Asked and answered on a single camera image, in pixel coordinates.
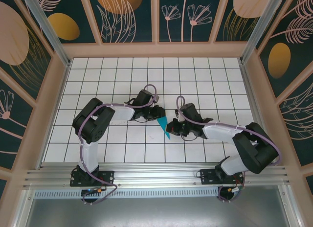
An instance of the black grid line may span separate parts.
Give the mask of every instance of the black grid line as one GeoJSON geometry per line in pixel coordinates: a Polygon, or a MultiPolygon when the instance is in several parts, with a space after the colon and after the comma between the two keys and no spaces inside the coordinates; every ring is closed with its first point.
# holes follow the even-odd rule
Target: black grid line
{"type": "MultiPolygon", "coordinates": [[[[61,111],[74,111],[75,109],[60,109],[61,111]]],[[[169,111],[172,111],[172,110],[176,110],[176,108],[167,108],[166,110],[169,110],[169,111]]],[[[216,110],[216,109],[207,109],[207,108],[197,108],[197,110],[216,110]]],[[[223,109],[223,108],[219,108],[219,110],[234,110],[234,109],[223,109]]],[[[247,108],[247,109],[236,109],[236,110],[251,110],[250,108],[247,108]]]]}
{"type": "MultiPolygon", "coordinates": [[[[131,92],[132,92],[133,66],[134,66],[134,58],[132,59],[132,72],[131,72],[131,85],[130,85],[130,88],[129,88],[129,99],[131,98],[131,92]]],[[[124,162],[125,162],[125,159],[126,159],[128,124],[129,124],[129,122],[127,121],[127,125],[126,125],[126,138],[125,138],[124,162]]]]}
{"type": "MultiPolygon", "coordinates": [[[[179,92],[181,95],[181,86],[180,86],[180,71],[178,70],[178,76],[179,76],[179,92]]],[[[184,141],[184,153],[185,153],[185,162],[187,162],[186,160],[186,146],[185,146],[185,141],[184,141]]]]}
{"type": "MultiPolygon", "coordinates": [[[[117,71],[115,72],[115,79],[114,79],[114,86],[113,86],[113,93],[112,93],[112,101],[111,101],[111,103],[113,103],[116,75],[117,75],[117,71]]],[[[106,155],[107,155],[109,131],[110,131],[110,125],[108,126],[107,141],[106,141],[106,150],[105,150],[105,152],[104,152],[104,160],[103,160],[103,162],[105,162],[105,160],[106,160],[106,155]]]]}
{"type": "MultiPolygon", "coordinates": [[[[90,96],[92,96],[92,95],[95,95],[95,94],[64,94],[65,96],[88,96],[88,95],[90,95],[90,96]]],[[[98,94],[98,95],[106,95],[106,96],[112,96],[112,94],[98,94]]],[[[114,96],[125,96],[125,95],[128,95],[128,94],[114,94],[114,96]]],[[[178,94],[162,94],[162,95],[165,95],[165,96],[168,96],[168,95],[177,95],[178,96],[178,94]]],[[[184,93],[184,95],[197,95],[197,94],[195,94],[195,93],[184,93]]],[[[207,95],[230,95],[230,94],[201,94],[201,93],[199,93],[198,95],[204,95],[204,96],[207,96],[207,95]]]]}
{"type": "Polygon", "coordinates": [[[100,84],[101,71],[102,71],[102,70],[100,70],[100,74],[99,74],[99,83],[98,83],[98,86],[97,86],[96,97],[97,97],[97,93],[98,93],[98,89],[99,89],[99,84],[100,84]]]}
{"type": "Polygon", "coordinates": [[[231,101],[232,101],[232,103],[233,103],[234,112],[235,112],[235,116],[236,116],[236,121],[237,121],[237,125],[238,125],[238,118],[237,118],[237,114],[236,114],[236,108],[235,108],[235,104],[234,104],[233,95],[231,94],[231,89],[230,89],[229,80],[228,80],[228,87],[229,87],[229,92],[230,92],[230,96],[231,96],[231,101]]]}
{"type": "MultiPolygon", "coordinates": [[[[147,60],[147,84],[148,84],[148,79],[149,79],[149,58],[148,58],[148,60],[147,60]]],[[[146,126],[146,128],[145,128],[145,154],[144,154],[144,162],[146,162],[146,147],[147,147],[147,122],[145,122],[145,126],[146,126]]]]}
{"type": "MultiPolygon", "coordinates": [[[[71,145],[71,144],[76,144],[76,145],[79,145],[78,142],[52,142],[50,144],[65,144],[65,145],[71,145]]],[[[112,142],[112,143],[99,143],[99,144],[125,144],[124,142],[112,142]]],[[[144,142],[128,142],[127,144],[145,144],[144,142]]],[[[153,142],[153,143],[146,143],[146,144],[160,144],[160,145],[163,145],[164,143],[163,142],[153,142]]],[[[170,144],[170,145],[174,145],[174,144],[183,144],[182,142],[171,142],[171,143],[166,143],[166,144],[170,144]]],[[[203,142],[193,142],[192,144],[203,144],[203,142]]],[[[207,142],[205,144],[221,144],[221,142],[207,142]]]]}
{"type": "MultiPolygon", "coordinates": [[[[146,82],[145,80],[135,80],[136,82],[146,82]]],[[[198,82],[212,82],[212,80],[150,80],[150,81],[156,81],[156,82],[194,82],[194,81],[198,81],[198,82]]],[[[69,80],[67,82],[115,82],[114,80],[100,80],[100,81],[96,81],[96,80],[69,80]]],[[[130,80],[117,80],[117,82],[130,82],[130,80]]],[[[227,80],[214,80],[213,82],[228,82],[227,80]]],[[[231,82],[242,82],[242,80],[231,80],[231,82]]]]}
{"type": "MultiPolygon", "coordinates": [[[[214,91],[214,85],[213,84],[212,84],[212,87],[213,87],[214,100],[215,100],[215,105],[216,105],[217,118],[218,118],[218,121],[220,121],[219,110],[218,110],[218,107],[217,107],[216,96],[215,96],[215,91],[214,91]]],[[[222,142],[222,145],[223,145],[223,150],[224,150],[224,157],[226,158],[225,148],[224,148],[224,143],[223,142],[222,142]]]]}
{"type": "MultiPolygon", "coordinates": [[[[77,105],[76,105],[76,111],[77,111],[77,107],[78,107],[78,103],[79,103],[80,93],[82,92],[82,88],[83,88],[83,83],[82,83],[82,85],[81,85],[81,87],[80,87],[79,97],[78,97],[78,101],[77,101],[77,105]]],[[[71,127],[70,132],[69,132],[69,137],[68,137],[68,141],[67,141],[67,149],[68,149],[68,144],[69,144],[69,140],[70,140],[70,135],[72,134],[72,130],[73,130],[73,127],[71,127]]],[[[64,155],[63,162],[65,162],[66,156],[67,156],[67,150],[65,151],[65,155],[64,155]]]]}
{"type": "MultiPolygon", "coordinates": [[[[162,57],[162,61],[163,61],[163,106],[164,106],[164,109],[165,109],[165,88],[164,88],[164,57],[162,57]]],[[[164,132],[164,162],[166,162],[166,144],[165,144],[165,141],[166,141],[166,134],[164,132]]]]}
{"type": "MultiPolygon", "coordinates": [[[[199,113],[200,113],[200,101],[199,101],[199,93],[198,93],[198,84],[197,84],[197,81],[196,81],[196,88],[197,88],[198,107],[199,107],[199,113]]],[[[204,150],[204,159],[205,159],[205,162],[206,162],[204,139],[202,139],[202,142],[203,142],[203,150],[204,150]]]]}

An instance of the blue object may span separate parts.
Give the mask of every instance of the blue object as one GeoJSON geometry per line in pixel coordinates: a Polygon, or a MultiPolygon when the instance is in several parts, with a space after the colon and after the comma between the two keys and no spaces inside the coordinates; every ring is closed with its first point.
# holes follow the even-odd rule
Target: blue object
{"type": "Polygon", "coordinates": [[[167,137],[168,137],[169,139],[171,139],[171,138],[170,138],[170,134],[166,131],[167,117],[164,116],[164,117],[162,117],[162,118],[158,118],[157,121],[158,121],[159,125],[161,126],[161,128],[163,129],[163,131],[165,132],[165,134],[167,135],[167,137]]]}

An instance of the cable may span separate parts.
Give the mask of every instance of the cable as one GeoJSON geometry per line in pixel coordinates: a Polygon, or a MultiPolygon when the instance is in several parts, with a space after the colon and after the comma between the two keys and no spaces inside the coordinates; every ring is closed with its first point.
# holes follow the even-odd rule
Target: cable
{"type": "Polygon", "coordinates": [[[146,120],[146,121],[144,121],[144,122],[140,122],[140,121],[134,119],[134,121],[137,122],[137,123],[146,123],[146,122],[148,122],[149,120],[146,120]]]}
{"type": "Polygon", "coordinates": [[[186,139],[184,139],[185,137],[183,136],[183,135],[181,135],[180,136],[181,137],[181,139],[183,139],[184,141],[194,141],[194,140],[196,140],[198,137],[196,136],[196,138],[194,138],[194,139],[192,139],[192,140],[186,140],[186,139]]]}
{"type": "Polygon", "coordinates": [[[156,97],[157,97],[157,96],[156,96],[157,89],[156,89],[156,87],[155,87],[154,85],[152,85],[152,84],[147,84],[147,85],[144,87],[144,89],[145,89],[145,88],[148,89],[149,86],[151,86],[151,87],[154,88],[155,94],[154,94],[152,100],[151,100],[150,102],[148,102],[147,104],[145,104],[145,105],[143,105],[143,106],[131,106],[131,105],[127,105],[127,104],[125,104],[125,103],[124,103],[124,104],[120,104],[120,103],[104,103],[104,104],[102,104],[102,105],[100,105],[100,106],[97,106],[97,107],[86,117],[86,119],[85,119],[84,122],[82,123],[81,127],[79,128],[79,131],[78,131],[78,138],[79,138],[79,140],[80,140],[80,142],[81,142],[81,144],[80,144],[80,149],[79,149],[79,157],[80,157],[80,160],[81,160],[81,162],[82,162],[82,165],[83,165],[85,171],[87,172],[87,174],[88,174],[89,176],[91,176],[91,177],[92,177],[93,179],[95,179],[96,181],[99,181],[99,182],[101,182],[102,184],[106,184],[106,185],[108,185],[108,186],[114,186],[114,189],[113,189],[112,191],[110,191],[106,196],[104,196],[104,197],[101,198],[101,199],[98,199],[98,200],[94,201],[93,203],[87,203],[87,202],[85,201],[85,195],[84,195],[84,196],[83,196],[83,202],[84,202],[84,204],[89,204],[89,205],[98,204],[98,203],[102,202],[103,200],[105,200],[111,193],[113,193],[113,192],[117,189],[117,185],[116,185],[116,184],[112,184],[112,183],[109,183],[109,182],[105,182],[105,181],[102,181],[102,180],[98,179],[97,177],[95,177],[95,176],[87,169],[87,167],[86,167],[86,165],[85,165],[85,162],[84,162],[84,159],[83,159],[83,143],[84,143],[84,141],[83,141],[82,136],[81,136],[81,135],[82,135],[82,130],[83,130],[85,124],[87,123],[87,121],[93,116],[93,114],[94,114],[97,110],[99,110],[100,108],[105,107],[105,106],[124,106],[124,107],[129,107],[129,108],[138,109],[138,108],[144,108],[144,107],[146,107],[146,106],[152,105],[153,102],[154,102],[154,100],[155,100],[156,97]]]}
{"type": "Polygon", "coordinates": [[[176,99],[176,107],[177,107],[177,110],[178,112],[180,113],[180,115],[187,121],[191,122],[191,123],[194,123],[194,124],[198,124],[198,125],[204,125],[204,126],[216,126],[216,125],[220,125],[220,126],[225,126],[225,127],[228,127],[228,128],[231,128],[231,129],[239,129],[239,130],[242,130],[242,131],[245,131],[245,132],[248,132],[250,134],[253,134],[259,138],[261,138],[262,140],[266,141],[268,144],[270,144],[275,150],[276,152],[278,153],[278,161],[270,164],[270,166],[274,166],[274,165],[277,165],[281,162],[281,158],[282,158],[282,154],[280,152],[280,150],[278,149],[278,147],[269,139],[267,139],[265,136],[259,134],[259,133],[256,133],[252,130],[249,130],[247,128],[242,128],[242,127],[239,127],[239,126],[234,126],[234,125],[230,125],[230,124],[226,124],[226,123],[219,123],[219,122],[215,122],[215,123],[199,123],[199,122],[196,122],[196,121],[193,121],[191,119],[188,119],[186,116],[183,115],[183,113],[181,112],[180,108],[179,108],[179,99],[182,99],[183,100],[183,104],[185,104],[185,98],[183,96],[178,96],[177,99],[176,99]]]}
{"type": "MultiPolygon", "coordinates": [[[[243,178],[244,178],[244,180],[243,180],[243,182],[241,183],[241,185],[244,187],[245,186],[245,180],[246,180],[246,172],[243,172],[243,178]]],[[[220,186],[219,187],[219,190],[218,190],[218,193],[217,193],[217,198],[221,201],[221,202],[233,202],[233,201],[235,201],[239,196],[240,196],[240,194],[241,194],[241,190],[240,191],[238,191],[238,193],[236,194],[236,196],[234,197],[234,198],[232,198],[231,200],[227,200],[226,198],[224,198],[224,197],[222,197],[221,196],[221,190],[222,190],[222,188],[223,188],[224,186],[220,186]]]]}

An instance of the white grid mat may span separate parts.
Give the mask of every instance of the white grid mat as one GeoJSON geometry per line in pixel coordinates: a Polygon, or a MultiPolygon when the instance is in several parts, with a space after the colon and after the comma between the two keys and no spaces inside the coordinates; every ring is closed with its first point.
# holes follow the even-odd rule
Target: white grid mat
{"type": "MultiPolygon", "coordinates": [[[[43,161],[78,162],[74,117],[93,97],[123,103],[146,84],[156,86],[168,122],[180,94],[202,118],[234,125],[253,121],[236,58],[74,58],[43,161]]],[[[129,121],[110,124],[99,141],[98,161],[219,162],[235,153],[234,146],[211,139],[188,142],[171,135],[169,140],[156,121],[129,121]]]]}

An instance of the metal plate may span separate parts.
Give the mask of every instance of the metal plate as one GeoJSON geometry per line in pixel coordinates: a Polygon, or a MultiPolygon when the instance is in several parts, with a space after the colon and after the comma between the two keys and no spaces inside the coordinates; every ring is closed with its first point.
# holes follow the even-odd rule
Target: metal plate
{"type": "MultiPolygon", "coordinates": [[[[79,179],[79,172],[75,171],[72,172],[72,179],[70,180],[69,185],[71,187],[100,187],[101,182],[95,181],[94,183],[90,184],[90,182],[86,180],[79,179]]],[[[114,181],[114,172],[113,171],[99,171],[98,178],[102,179],[105,182],[113,183],[114,181]]]]}
{"type": "Polygon", "coordinates": [[[240,183],[244,182],[242,173],[235,173],[233,176],[226,177],[224,181],[216,176],[215,169],[202,169],[198,175],[201,178],[201,184],[236,184],[236,180],[240,183]]]}

